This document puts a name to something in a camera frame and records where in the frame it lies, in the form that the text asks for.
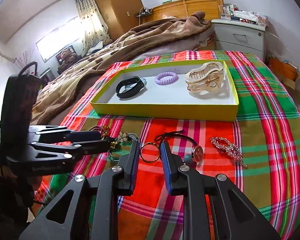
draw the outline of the curtain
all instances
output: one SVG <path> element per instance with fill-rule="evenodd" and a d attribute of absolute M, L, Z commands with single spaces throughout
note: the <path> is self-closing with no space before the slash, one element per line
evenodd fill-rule
<path fill-rule="evenodd" d="M 83 24 L 82 56 L 101 40 L 109 39 L 108 26 L 100 14 L 95 0 L 74 0 L 79 18 Z"/>

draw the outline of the wooden headboard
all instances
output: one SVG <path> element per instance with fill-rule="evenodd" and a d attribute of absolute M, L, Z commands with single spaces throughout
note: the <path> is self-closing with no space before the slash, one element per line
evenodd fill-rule
<path fill-rule="evenodd" d="M 143 23 L 162 19 L 164 16 L 177 18 L 192 15 L 196 11 L 204 11 L 205 19 L 220 19 L 218 5 L 223 5 L 223 0 L 178 0 L 153 8 L 153 14 L 142 17 Z"/>

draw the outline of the plaid tablecloth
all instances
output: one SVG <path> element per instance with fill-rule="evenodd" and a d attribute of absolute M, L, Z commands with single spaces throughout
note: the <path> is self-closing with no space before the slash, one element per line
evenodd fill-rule
<path fill-rule="evenodd" d="M 218 59 L 229 67 L 239 96 L 239 111 L 235 122 L 209 122 L 159 118 L 136 118 L 99 115 L 90 101 L 117 71 L 145 64 L 177 60 Z M 203 147 L 204 158 L 196 169 L 205 175 L 226 174 L 252 203 L 287 239 L 300 223 L 300 114 L 285 88 L 269 69 L 249 53 L 233 51 L 184 51 L 132 62 L 119 62 L 91 87 L 75 105 L 61 125 L 70 129 L 88 130 L 106 124 L 110 136 L 120 131 L 140 135 L 142 143 L 167 131 L 185 130 Z M 242 169 L 225 154 L 216 150 L 210 138 L 228 138 L 240 146 L 248 169 Z M 180 138 L 169 139 L 172 153 L 183 157 L 192 145 Z M 130 150 L 125 143 L 116 153 Z M 146 150 L 146 155 L 156 152 Z M 87 177 L 101 174 L 115 165 L 107 153 L 85 156 L 71 174 L 44 177 L 36 199 L 50 201 L 76 174 Z M 181 239 L 183 198 L 167 193 L 161 161 L 140 160 L 137 186 L 131 197 L 119 197 L 120 239 Z"/>

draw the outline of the purple coil hair tie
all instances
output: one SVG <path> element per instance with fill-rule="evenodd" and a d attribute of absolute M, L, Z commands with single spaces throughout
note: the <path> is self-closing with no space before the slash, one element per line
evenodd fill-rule
<path fill-rule="evenodd" d="M 163 72 L 154 78 L 154 82 L 160 86 L 170 85 L 176 82 L 177 80 L 178 80 L 178 75 L 174 72 Z"/>

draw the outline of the wooden wardrobe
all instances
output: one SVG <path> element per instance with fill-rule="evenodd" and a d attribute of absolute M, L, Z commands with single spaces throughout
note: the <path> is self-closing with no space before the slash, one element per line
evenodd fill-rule
<path fill-rule="evenodd" d="M 134 14 L 143 7 L 141 0 L 95 0 L 100 13 L 109 27 L 113 41 L 131 28 L 139 25 Z"/>

